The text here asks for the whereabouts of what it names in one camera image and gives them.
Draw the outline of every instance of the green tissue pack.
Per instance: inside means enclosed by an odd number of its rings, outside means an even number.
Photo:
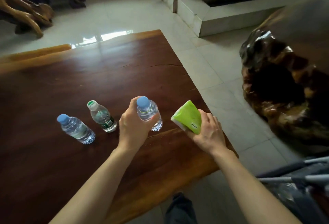
[[[171,117],[176,125],[186,131],[189,128],[195,134],[201,131],[201,114],[192,101],[187,101]]]

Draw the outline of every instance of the dark trousers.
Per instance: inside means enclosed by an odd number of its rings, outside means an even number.
[[[183,193],[177,193],[172,197],[164,224],[197,224],[192,202]]]

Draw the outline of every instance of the forearm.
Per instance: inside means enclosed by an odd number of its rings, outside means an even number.
[[[96,224],[104,220],[135,153],[117,147],[50,223]]]
[[[213,152],[236,200],[250,224],[301,222],[240,163],[229,150]]]

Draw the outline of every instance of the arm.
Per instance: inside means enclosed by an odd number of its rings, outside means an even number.
[[[214,158],[248,223],[301,224],[226,147],[223,130],[217,118],[210,113],[199,111],[202,118],[201,133],[195,135],[188,131],[187,135]]]
[[[137,99],[131,100],[119,121],[118,147],[50,224],[97,224],[105,219],[124,172],[159,118],[155,115],[148,122],[142,121],[136,112]]]

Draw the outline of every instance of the plastic water bottle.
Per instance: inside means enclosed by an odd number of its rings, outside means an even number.
[[[117,128],[117,123],[109,113],[109,111],[96,101],[91,100],[87,104],[93,120],[100,124],[104,131],[112,132]]]
[[[80,119],[69,117],[66,114],[61,114],[57,117],[62,130],[71,137],[74,137],[83,144],[90,144],[95,140],[95,133],[86,126]]]
[[[137,114],[141,120],[148,121],[152,116],[159,112],[158,106],[152,100],[142,96],[137,99]],[[161,116],[158,122],[152,127],[151,131],[159,131],[162,128]]]

